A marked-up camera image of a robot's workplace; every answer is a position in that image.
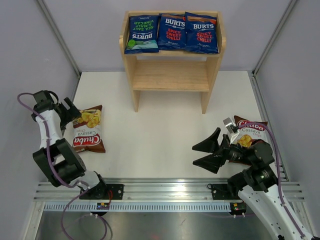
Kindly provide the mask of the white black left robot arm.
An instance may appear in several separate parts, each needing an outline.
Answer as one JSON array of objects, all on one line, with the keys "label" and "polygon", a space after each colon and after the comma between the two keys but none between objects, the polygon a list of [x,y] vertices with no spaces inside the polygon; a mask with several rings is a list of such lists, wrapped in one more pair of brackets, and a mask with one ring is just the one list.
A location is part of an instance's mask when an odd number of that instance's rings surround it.
[{"label": "white black left robot arm", "polygon": [[32,118],[38,123],[41,135],[39,150],[32,154],[35,163],[54,187],[79,187],[81,199],[100,200],[109,197],[109,189],[102,176],[88,171],[76,150],[63,137],[66,125],[81,116],[69,98],[64,101],[49,90],[33,94],[36,101]]}]

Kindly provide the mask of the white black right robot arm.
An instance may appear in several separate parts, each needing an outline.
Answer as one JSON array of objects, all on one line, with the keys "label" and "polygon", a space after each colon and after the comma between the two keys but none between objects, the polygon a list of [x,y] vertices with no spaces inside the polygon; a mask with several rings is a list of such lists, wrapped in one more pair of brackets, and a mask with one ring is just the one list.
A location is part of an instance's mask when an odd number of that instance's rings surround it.
[{"label": "white black right robot arm", "polygon": [[271,168],[279,160],[274,157],[272,146],[262,139],[251,146],[234,144],[217,128],[207,139],[195,144],[192,150],[207,153],[193,161],[193,165],[216,174],[226,161],[248,164],[249,168],[231,176],[226,190],[230,197],[240,198],[263,223],[274,240],[317,239],[299,220],[281,187],[281,180]]}]

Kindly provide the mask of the blue Burts sea salt bag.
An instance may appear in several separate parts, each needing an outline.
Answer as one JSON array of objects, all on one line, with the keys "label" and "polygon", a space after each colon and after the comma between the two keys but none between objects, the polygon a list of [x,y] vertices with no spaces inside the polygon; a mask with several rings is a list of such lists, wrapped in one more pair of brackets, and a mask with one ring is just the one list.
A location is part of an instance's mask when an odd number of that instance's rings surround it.
[{"label": "blue Burts sea salt bag", "polygon": [[129,17],[129,37],[125,54],[158,53],[159,15]]}]

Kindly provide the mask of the blue Burts spicy chilli bag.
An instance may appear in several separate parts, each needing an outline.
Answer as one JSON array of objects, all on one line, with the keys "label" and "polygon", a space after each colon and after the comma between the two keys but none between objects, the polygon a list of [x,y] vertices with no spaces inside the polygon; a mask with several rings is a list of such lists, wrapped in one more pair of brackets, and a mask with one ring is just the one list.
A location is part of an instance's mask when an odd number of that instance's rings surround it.
[{"label": "blue Burts spicy chilli bag", "polygon": [[157,36],[159,50],[183,50],[186,47],[187,38],[185,26],[185,15],[162,14]]}]

